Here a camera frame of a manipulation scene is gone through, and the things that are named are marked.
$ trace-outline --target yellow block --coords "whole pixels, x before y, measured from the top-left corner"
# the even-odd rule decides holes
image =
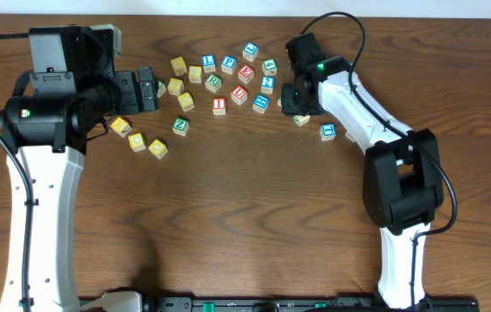
[[[187,76],[190,78],[191,83],[202,83],[203,68],[199,66],[190,66],[190,73]]]
[[[172,95],[180,95],[184,91],[184,82],[180,79],[170,78],[168,83],[168,93]]]
[[[187,73],[186,64],[184,63],[184,58],[182,58],[182,56],[176,57],[175,59],[170,60],[170,62],[173,64],[174,73],[176,75]]]
[[[130,141],[130,147],[134,150],[134,152],[138,152],[145,149],[145,140],[141,133],[132,134],[128,137]]]
[[[126,136],[132,130],[132,127],[130,124],[128,124],[122,117],[117,117],[115,121],[110,124],[110,127],[115,130],[118,135],[120,135],[122,138]]]
[[[188,110],[194,108],[193,98],[189,92],[186,92],[183,95],[179,95],[178,102],[180,103],[180,106],[182,107],[184,112],[187,112]]]
[[[154,140],[149,146],[149,152],[153,154],[156,158],[161,159],[168,152],[167,146],[162,144],[159,140]]]

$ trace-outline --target wooden surface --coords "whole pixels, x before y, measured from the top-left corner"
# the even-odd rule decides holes
[[[0,16],[0,33],[34,26],[113,23],[123,35],[116,68],[151,66],[164,81],[170,59],[200,65],[214,53],[245,63],[248,41],[260,46],[255,79],[241,107],[230,100],[238,73],[220,72],[226,116],[214,117],[213,94],[186,90],[195,109],[182,113],[166,93],[160,110],[130,117],[148,141],[168,143],[157,160],[134,153],[111,133],[88,144],[76,201],[75,278],[81,296],[137,286],[196,296],[334,296],[372,292],[380,276],[380,236],[361,200],[363,154],[344,137],[321,142],[333,121],[296,127],[276,105],[252,111],[261,60],[280,65],[277,90],[291,81],[284,45],[309,18],[164,16]],[[428,239],[424,286],[433,296],[476,296],[491,311],[491,20],[363,19],[368,33],[358,73],[402,122],[437,135],[443,167],[460,202],[448,234]],[[360,34],[345,19],[313,30],[327,55],[352,58]],[[26,39],[0,41],[0,109],[14,81],[32,68]],[[187,137],[171,130],[190,120]],[[433,226],[449,218],[448,198]],[[10,230],[10,179],[0,149],[0,297]]]

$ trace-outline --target brown tabletop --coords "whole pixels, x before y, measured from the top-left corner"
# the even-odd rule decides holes
[[[234,55],[259,45],[250,95],[239,107],[217,93],[226,116],[213,116],[213,94],[185,87],[195,109],[183,113],[166,93],[160,110],[130,116],[136,132],[162,139],[158,160],[134,153],[114,133],[88,144],[76,200],[75,279],[80,296],[135,286],[196,296],[334,296],[373,292],[381,271],[380,235],[361,200],[363,153],[330,115],[297,127],[277,106],[292,79],[285,43],[310,18],[189,16],[0,16],[0,33],[30,27],[113,23],[123,34],[117,70],[151,66],[164,81],[170,60]],[[491,311],[491,20],[364,18],[367,46],[357,72],[399,120],[436,134],[441,162],[454,183],[460,211],[447,234],[425,247],[424,287],[432,296],[476,296]],[[346,19],[312,28],[329,56],[350,59],[360,33]],[[265,114],[252,110],[261,61],[276,58],[277,87]],[[27,39],[0,40],[0,109],[16,78],[32,68]],[[186,137],[174,118],[190,120]],[[322,142],[322,123],[338,136]],[[98,134],[99,128],[92,133]],[[449,198],[433,227],[448,221]],[[0,148],[0,298],[9,251],[10,178]]]

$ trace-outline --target blue block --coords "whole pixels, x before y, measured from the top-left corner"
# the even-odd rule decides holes
[[[261,94],[257,94],[255,101],[253,101],[253,105],[261,108],[266,108],[269,105],[269,100],[270,99],[268,97]]]
[[[336,126],[334,124],[323,124],[323,135],[331,136],[336,134]]]
[[[212,66],[216,64],[214,55],[203,55],[201,60],[203,61],[203,66]]]
[[[263,77],[263,81],[261,82],[261,87],[263,88],[274,88],[274,77]]]
[[[226,66],[229,68],[235,67],[237,63],[238,60],[236,60],[235,57],[231,57],[229,55],[225,56],[225,58],[222,60],[222,66]]]
[[[253,44],[252,42],[248,42],[244,47],[244,51],[251,55],[255,54],[255,51],[257,51],[258,49],[259,47]]]

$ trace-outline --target white wall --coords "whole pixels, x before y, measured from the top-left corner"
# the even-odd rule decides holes
[[[0,13],[491,18],[491,0],[0,0]]]

